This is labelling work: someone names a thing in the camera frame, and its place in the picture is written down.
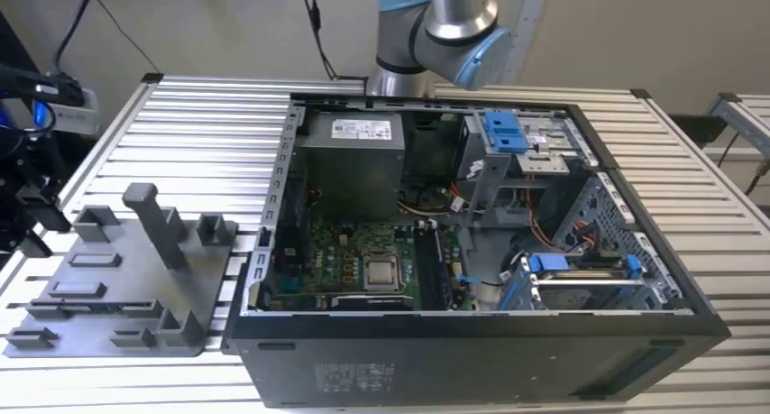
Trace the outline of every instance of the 3d printed holder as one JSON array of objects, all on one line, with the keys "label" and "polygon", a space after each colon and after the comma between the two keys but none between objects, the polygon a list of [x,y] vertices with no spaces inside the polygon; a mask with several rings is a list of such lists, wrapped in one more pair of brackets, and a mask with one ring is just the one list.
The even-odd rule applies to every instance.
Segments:
[{"label": "3d printed holder", "polygon": [[238,225],[219,214],[183,221],[156,195],[154,184],[128,186],[123,202],[139,220],[118,220],[110,207],[83,208],[80,239],[7,335],[7,356],[202,352]]}]

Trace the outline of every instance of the metal rail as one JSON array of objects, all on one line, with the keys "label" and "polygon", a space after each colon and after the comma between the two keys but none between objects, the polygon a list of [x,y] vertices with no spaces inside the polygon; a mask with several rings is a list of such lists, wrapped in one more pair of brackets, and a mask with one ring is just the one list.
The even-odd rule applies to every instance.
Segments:
[{"label": "metal rail", "polygon": [[719,116],[770,158],[770,96],[722,94],[709,115]]},{"label": "metal rail", "polygon": [[[267,411],[236,356],[219,353],[239,264],[254,246],[278,135],[291,92],[360,93],[359,83],[166,77],[142,85],[63,195],[69,217],[114,206],[132,181],[162,191],[184,218],[223,212],[240,224],[203,355],[192,358],[8,359],[0,356],[0,408],[48,412]],[[447,98],[581,106],[679,258],[730,325],[733,338],[626,404],[549,406],[549,412],[749,414],[770,410],[770,222],[651,100],[629,91],[436,88]],[[75,235],[45,233],[47,260],[20,255],[0,271],[0,335],[24,318]],[[517,407],[374,409],[372,412],[510,412]]]}]

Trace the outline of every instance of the wire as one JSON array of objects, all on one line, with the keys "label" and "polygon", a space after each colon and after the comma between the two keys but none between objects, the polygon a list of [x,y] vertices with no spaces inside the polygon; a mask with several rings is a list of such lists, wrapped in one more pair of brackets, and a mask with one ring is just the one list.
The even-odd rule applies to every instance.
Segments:
[{"label": "wire", "polygon": [[[5,126],[3,126],[3,128],[7,128],[8,130],[17,131],[16,128],[5,127]],[[13,149],[11,149],[5,154],[3,154],[0,156],[0,161],[4,160],[13,152],[16,152],[16,150],[19,149],[19,146],[21,146],[23,143],[24,143],[24,134],[20,133],[19,134],[19,140],[16,141],[16,145],[13,145]]]},{"label": "wire", "polygon": [[[459,189],[458,189],[458,186],[455,185],[455,181],[448,182],[448,192],[455,198],[458,198],[459,200],[463,201],[463,205],[468,204],[468,207],[471,207],[471,202],[468,200],[466,200],[466,198],[462,197],[462,195],[459,194]],[[474,209],[472,212],[475,214],[483,214],[482,209]]]},{"label": "wire", "polygon": [[435,213],[435,212],[428,212],[428,211],[420,211],[419,209],[415,209],[410,206],[407,206],[407,204],[404,204],[400,200],[398,201],[398,205],[407,211],[411,212],[411,214],[416,214],[418,216],[443,216],[446,214],[448,214],[447,212],[444,213]]},{"label": "wire", "polygon": [[739,136],[739,134],[735,133],[735,135],[733,136],[733,139],[730,139],[730,143],[725,147],[725,152],[722,152],[722,157],[719,157],[719,161],[717,162],[717,167],[722,167],[722,161],[725,161],[725,158],[727,157],[727,153],[730,152],[730,148],[733,148],[733,144],[738,140],[738,136]]},{"label": "wire", "polygon": [[751,192],[754,191],[754,189],[757,188],[757,183],[759,182],[759,175],[754,175],[754,178],[751,179],[751,184],[749,184],[749,188],[746,189],[746,192],[743,193],[746,196],[749,196],[751,194]]},{"label": "wire", "polygon": [[[589,225],[590,225],[589,222],[586,222],[585,220],[578,220],[578,221],[573,222],[573,227],[575,228],[577,231],[585,229],[586,226],[589,226]],[[597,243],[598,243],[595,234],[586,234],[581,238],[585,240],[586,243],[589,243],[591,248],[595,248]]]},{"label": "wire", "polygon": [[150,65],[152,67],[152,69],[155,70],[156,73],[160,73],[160,69],[158,68],[158,66],[155,65],[155,62],[152,62],[150,56],[147,55],[147,53],[144,52],[144,50],[142,49],[142,47],[139,46],[139,44],[134,41],[134,39],[130,37],[130,35],[127,34],[127,32],[123,29],[123,26],[120,26],[120,23],[118,22],[116,17],[112,15],[112,12],[110,11],[110,9],[107,8],[107,5],[104,4],[104,2],[102,0],[96,0],[96,3],[99,4],[99,6],[102,6],[102,9],[104,10],[104,12],[107,13],[107,16],[110,17],[110,20],[112,20],[112,23],[115,24],[118,31],[120,32],[120,34],[123,35],[123,37],[128,40],[128,42],[131,43],[131,45],[134,46],[134,48],[136,49],[136,51],[140,53],[140,55],[144,57],[144,59],[147,59],[147,62],[150,62]]},{"label": "wire", "polygon": [[311,29],[312,29],[312,38],[315,39],[315,47],[318,48],[318,54],[322,58],[322,63],[324,65],[324,72],[326,76],[330,80],[360,80],[364,82],[363,90],[366,92],[366,81],[368,78],[360,76],[343,76],[336,74],[335,67],[332,67],[332,63],[328,60],[324,52],[324,46],[322,45],[322,10],[318,6],[318,0],[312,0],[312,5],[310,0],[303,0],[304,2],[304,9],[308,13],[308,20],[311,21]]},{"label": "wire", "polygon": [[456,279],[458,279],[459,281],[464,281],[466,283],[480,283],[482,285],[486,285],[486,286],[497,286],[498,288],[502,287],[502,286],[506,286],[506,283],[495,283],[495,282],[493,282],[493,281],[483,281],[482,279],[475,278],[475,277],[468,277],[468,276],[466,276],[464,274],[459,274],[459,275],[456,276]]},{"label": "wire", "polygon": [[501,273],[506,272],[509,268],[514,266],[514,263],[525,254],[525,250],[519,250],[514,253],[514,250],[509,250],[506,256],[503,257],[503,261],[501,262]]},{"label": "wire", "polygon": [[565,252],[562,249],[559,249],[559,248],[551,243],[551,240],[549,240],[549,238],[547,238],[547,236],[546,236],[546,234],[545,234],[545,232],[543,232],[543,229],[541,229],[541,225],[538,224],[538,220],[537,220],[537,218],[535,218],[535,216],[534,216],[534,211],[531,210],[531,190],[530,190],[530,189],[527,189],[525,196],[526,196],[526,200],[527,200],[527,211],[529,211],[529,213],[530,213],[530,229],[531,229],[531,234],[534,235],[534,237],[538,239],[538,241],[541,241],[541,243],[542,243],[546,247],[549,247],[549,248],[551,248],[551,249],[554,249],[554,250],[557,250],[557,251],[559,251],[559,252]]},{"label": "wire", "polygon": [[322,14],[318,8],[316,0],[312,0],[312,6],[308,0],[304,1],[304,9],[308,13],[308,19],[311,21],[312,38],[315,39],[315,46],[318,47],[318,54],[322,57],[322,63],[324,65],[326,76],[330,80],[336,79],[336,71],[332,64],[326,57],[324,46],[322,45],[322,37],[319,31],[322,30]]},{"label": "wire", "polygon": [[67,33],[64,34],[64,38],[59,43],[59,47],[56,48],[56,52],[53,54],[53,70],[57,74],[61,74],[61,54],[64,53],[64,49],[69,44],[69,40],[72,39],[72,35],[75,34],[75,30],[80,25],[80,19],[83,18],[83,13],[85,13],[85,8],[88,7],[88,3],[91,0],[80,0],[80,5],[77,7],[77,12],[75,13],[75,19],[72,19],[72,23],[67,28]]}]

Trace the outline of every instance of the cpu socket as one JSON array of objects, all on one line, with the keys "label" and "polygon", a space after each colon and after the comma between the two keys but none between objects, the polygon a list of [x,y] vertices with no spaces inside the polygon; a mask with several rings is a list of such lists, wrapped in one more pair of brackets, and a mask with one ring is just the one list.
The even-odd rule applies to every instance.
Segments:
[{"label": "cpu socket", "polygon": [[371,253],[363,256],[366,290],[398,290],[398,279],[398,257],[392,253]]}]

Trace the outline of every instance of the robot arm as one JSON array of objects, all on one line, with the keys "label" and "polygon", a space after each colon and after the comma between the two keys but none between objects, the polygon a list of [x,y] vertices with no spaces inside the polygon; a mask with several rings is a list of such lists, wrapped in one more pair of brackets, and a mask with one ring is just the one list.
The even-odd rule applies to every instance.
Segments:
[{"label": "robot arm", "polygon": [[513,49],[495,0],[380,0],[376,71],[367,93],[428,97],[430,73],[470,90],[495,83]]}]

